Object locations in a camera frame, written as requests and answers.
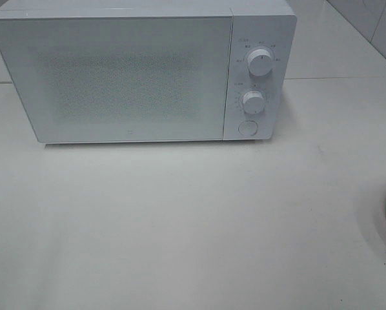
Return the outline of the round door release button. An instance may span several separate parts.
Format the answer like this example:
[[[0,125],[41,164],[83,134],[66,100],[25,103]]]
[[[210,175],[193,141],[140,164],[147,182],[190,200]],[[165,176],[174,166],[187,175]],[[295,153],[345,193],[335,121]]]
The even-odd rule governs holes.
[[[239,124],[238,132],[243,136],[254,136],[258,132],[258,124],[252,120],[246,120]]]

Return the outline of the white microwave door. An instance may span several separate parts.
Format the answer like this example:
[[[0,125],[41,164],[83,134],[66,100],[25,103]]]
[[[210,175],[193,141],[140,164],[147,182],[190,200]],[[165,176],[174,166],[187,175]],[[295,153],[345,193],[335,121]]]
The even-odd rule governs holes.
[[[219,140],[230,17],[0,19],[42,143]]]

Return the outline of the lower white timer knob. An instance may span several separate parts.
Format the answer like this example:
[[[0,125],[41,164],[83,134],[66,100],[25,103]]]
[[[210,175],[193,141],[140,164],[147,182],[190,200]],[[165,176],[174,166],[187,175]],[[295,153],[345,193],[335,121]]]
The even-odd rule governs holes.
[[[259,114],[263,112],[265,108],[266,99],[262,92],[249,91],[243,95],[241,105],[245,113]]]

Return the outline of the upper white power knob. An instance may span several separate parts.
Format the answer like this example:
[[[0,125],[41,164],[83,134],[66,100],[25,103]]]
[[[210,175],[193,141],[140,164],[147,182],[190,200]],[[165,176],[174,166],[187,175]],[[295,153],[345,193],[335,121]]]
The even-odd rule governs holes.
[[[250,51],[246,61],[249,73],[256,77],[263,77],[273,69],[272,52],[265,47],[258,47]]]

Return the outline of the white microwave oven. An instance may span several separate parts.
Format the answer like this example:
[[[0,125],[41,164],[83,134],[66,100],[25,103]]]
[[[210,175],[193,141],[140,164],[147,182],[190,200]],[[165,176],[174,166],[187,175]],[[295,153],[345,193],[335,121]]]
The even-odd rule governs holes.
[[[0,19],[16,20],[182,17],[230,17],[232,20],[223,135],[216,140],[191,141],[269,139],[281,103],[297,23],[286,1],[8,1],[0,7]],[[251,75],[247,67],[246,57],[258,47],[269,49],[273,55],[273,69],[263,77]],[[241,103],[249,91],[264,94],[263,112],[244,112]],[[246,120],[258,124],[254,136],[238,132],[239,124]]]

